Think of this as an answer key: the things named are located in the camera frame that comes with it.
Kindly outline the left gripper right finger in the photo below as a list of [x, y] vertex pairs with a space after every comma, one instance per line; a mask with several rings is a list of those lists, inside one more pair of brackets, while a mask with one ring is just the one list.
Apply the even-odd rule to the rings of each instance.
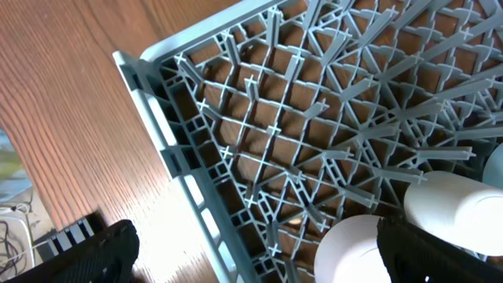
[[429, 234], [402, 216], [378, 220], [377, 246], [393, 282], [500, 283], [502, 269]]

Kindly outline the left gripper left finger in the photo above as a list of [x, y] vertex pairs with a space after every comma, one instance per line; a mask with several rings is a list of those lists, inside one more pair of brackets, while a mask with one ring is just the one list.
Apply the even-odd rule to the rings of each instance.
[[134, 224], [120, 220], [8, 283], [129, 283], [139, 254]]

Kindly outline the white cup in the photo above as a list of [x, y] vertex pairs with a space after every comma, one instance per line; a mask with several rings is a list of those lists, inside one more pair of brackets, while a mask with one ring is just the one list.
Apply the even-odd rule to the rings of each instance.
[[450, 244], [501, 256], [502, 190], [446, 171], [424, 177], [406, 190], [407, 219]]

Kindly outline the light blue bowl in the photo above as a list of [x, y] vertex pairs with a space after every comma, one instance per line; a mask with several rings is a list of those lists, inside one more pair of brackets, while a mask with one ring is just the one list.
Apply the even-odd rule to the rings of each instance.
[[495, 188], [503, 188], [503, 144], [490, 154], [483, 169], [483, 183]]

